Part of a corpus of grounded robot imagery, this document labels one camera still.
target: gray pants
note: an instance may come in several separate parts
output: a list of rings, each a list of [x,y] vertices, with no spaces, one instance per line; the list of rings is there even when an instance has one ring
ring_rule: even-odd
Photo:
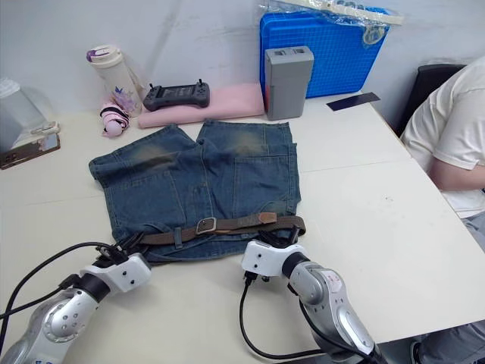
[[[485,252],[485,212],[463,223]],[[421,343],[421,364],[471,364],[485,358],[485,320],[429,334]]]

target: back pocket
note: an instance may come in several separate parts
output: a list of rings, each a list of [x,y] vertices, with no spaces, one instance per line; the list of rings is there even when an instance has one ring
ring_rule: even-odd
[[[292,213],[292,178],[287,155],[234,159],[234,217],[258,212]]]
[[[166,232],[186,223],[169,171],[117,184],[105,192],[116,240],[139,232]]]

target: game controller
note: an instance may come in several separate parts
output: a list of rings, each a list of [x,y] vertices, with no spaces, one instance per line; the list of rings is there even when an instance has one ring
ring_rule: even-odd
[[[209,85],[199,79],[195,85],[185,86],[155,86],[150,83],[150,91],[143,100],[143,105],[149,111],[155,111],[165,106],[197,105],[206,108],[210,101]]]

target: belt loop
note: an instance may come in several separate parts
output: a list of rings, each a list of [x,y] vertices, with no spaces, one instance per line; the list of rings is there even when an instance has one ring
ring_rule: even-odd
[[[176,227],[174,230],[175,249],[182,249],[182,228]]]

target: gray device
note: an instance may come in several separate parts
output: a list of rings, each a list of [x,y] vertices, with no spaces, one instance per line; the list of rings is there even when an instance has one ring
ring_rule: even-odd
[[[264,75],[268,120],[302,116],[313,61],[313,53],[304,45],[266,50]]]
[[[111,252],[100,250],[102,255],[96,262],[84,267],[80,277],[70,282],[72,288],[38,306],[25,334],[0,364],[62,364],[70,345],[107,295],[128,292],[150,279],[151,266],[140,253],[128,256],[119,250],[115,255],[116,250],[114,246]]]
[[[255,275],[252,279],[258,275],[266,281],[269,277],[289,278],[289,290],[299,297],[308,323],[319,331],[312,327],[315,342],[334,363],[359,364],[366,362],[362,361],[364,356],[372,356],[373,362],[387,364],[352,308],[342,277],[333,269],[310,261],[305,254],[305,248],[298,244],[279,248],[251,240],[241,266]]]
[[[199,79],[195,85],[184,86],[153,87],[150,83],[150,90],[143,100],[143,105],[149,111],[174,105],[197,105],[200,108],[207,108],[210,96],[209,85],[202,82],[202,79]]]

